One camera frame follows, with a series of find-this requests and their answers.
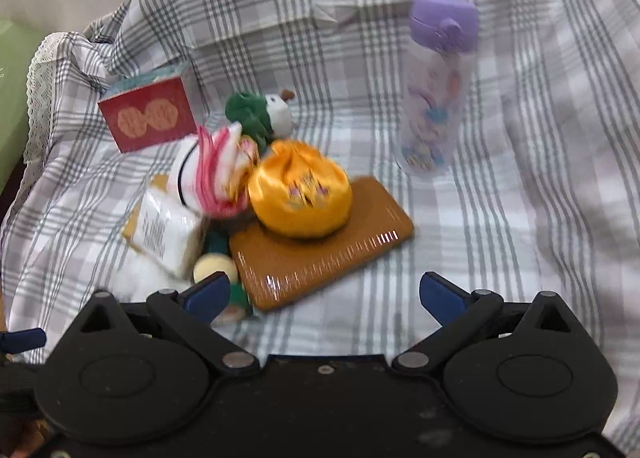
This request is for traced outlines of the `orange satin drawstring pouch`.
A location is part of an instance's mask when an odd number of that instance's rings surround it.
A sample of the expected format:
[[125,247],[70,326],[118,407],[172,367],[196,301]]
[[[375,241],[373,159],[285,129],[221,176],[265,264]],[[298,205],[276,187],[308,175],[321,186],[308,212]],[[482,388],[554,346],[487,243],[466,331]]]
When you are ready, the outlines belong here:
[[312,239],[342,228],[352,210],[345,170],[300,140],[276,140],[247,185],[263,226],[281,236]]

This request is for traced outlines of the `green white plush toy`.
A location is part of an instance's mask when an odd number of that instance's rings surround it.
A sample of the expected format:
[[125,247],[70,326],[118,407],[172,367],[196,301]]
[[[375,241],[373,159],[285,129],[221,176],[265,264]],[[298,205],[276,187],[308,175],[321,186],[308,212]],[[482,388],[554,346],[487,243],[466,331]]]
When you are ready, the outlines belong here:
[[237,92],[227,100],[224,114],[230,122],[242,124],[243,134],[254,140],[263,155],[274,140],[292,135],[290,100],[294,98],[291,90],[268,95]]

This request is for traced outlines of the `purple cartoon water bottle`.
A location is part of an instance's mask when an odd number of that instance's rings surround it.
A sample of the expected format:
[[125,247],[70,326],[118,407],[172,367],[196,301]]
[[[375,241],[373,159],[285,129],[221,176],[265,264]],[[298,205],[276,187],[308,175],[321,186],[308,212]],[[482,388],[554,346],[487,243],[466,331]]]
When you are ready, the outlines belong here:
[[408,24],[396,160],[431,176],[448,169],[457,146],[480,13],[465,0],[413,0]]

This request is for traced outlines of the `brown leather case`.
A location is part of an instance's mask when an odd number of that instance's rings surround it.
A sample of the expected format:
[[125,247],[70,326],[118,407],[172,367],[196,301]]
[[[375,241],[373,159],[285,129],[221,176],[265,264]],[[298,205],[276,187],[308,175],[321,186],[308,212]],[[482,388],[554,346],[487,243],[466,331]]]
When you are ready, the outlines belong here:
[[230,236],[232,259],[254,308],[270,311],[309,296],[410,239],[409,215],[372,176],[352,181],[346,225],[319,239],[293,239],[253,220]]

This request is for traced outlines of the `white fluffy plush toy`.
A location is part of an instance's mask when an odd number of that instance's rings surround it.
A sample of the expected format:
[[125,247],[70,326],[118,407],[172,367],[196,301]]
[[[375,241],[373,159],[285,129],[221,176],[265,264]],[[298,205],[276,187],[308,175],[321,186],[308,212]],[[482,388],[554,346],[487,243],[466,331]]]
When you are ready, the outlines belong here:
[[188,280],[180,279],[145,254],[129,249],[122,265],[112,276],[107,290],[122,303],[145,302],[157,291],[172,289],[178,292],[191,287]]

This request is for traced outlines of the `grey plaid cloth cover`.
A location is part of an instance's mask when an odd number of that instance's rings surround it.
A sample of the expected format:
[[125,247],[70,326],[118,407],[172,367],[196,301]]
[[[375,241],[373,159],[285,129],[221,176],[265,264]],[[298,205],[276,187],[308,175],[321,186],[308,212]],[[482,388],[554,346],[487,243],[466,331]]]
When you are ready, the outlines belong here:
[[512,301],[558,292],[620,385],[606,433],[639,452],[639,0],[468,0],[478,65],[450,169],[395,161],[411,0],[112,0],[32,62],[27,171],[1,231],[6,324],[55,344],[120,282],[122,228],[174,145],[121,154],[114,81],[180,60],[212,120],[236,91],[296,93],[297,136],[377,178],[412,241],[280,311],[228,327],[259,356],[394,354],[427,336],[428,270]]

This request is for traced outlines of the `green cushion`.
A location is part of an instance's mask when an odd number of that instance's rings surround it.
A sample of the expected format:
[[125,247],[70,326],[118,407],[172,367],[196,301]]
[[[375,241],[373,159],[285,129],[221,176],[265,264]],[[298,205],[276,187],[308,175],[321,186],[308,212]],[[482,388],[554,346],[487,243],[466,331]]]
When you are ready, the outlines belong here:
[[6,186],[26,145],[27,73],[45,35],[12,20],[1,19],[1,188]]

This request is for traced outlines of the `red envelope box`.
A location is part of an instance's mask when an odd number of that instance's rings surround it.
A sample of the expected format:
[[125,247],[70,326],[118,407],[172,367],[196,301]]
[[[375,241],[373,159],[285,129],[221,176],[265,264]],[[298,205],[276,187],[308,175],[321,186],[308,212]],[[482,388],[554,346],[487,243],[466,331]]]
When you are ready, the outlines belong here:
[[123,154],[194,134],[205,116],[190,62],[114,83],[99,101],[99,108]]

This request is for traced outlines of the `pink white towel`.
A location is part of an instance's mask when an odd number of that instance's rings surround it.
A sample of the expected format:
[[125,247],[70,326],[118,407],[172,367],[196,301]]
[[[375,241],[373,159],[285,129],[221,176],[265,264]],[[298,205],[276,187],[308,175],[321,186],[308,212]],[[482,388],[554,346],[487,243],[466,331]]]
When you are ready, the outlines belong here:
[[166,190],[179,204],[212,220],[234,218],[248,206],[248,180],[259,161],[256,142],[240,122],[195,134],[178,143]]

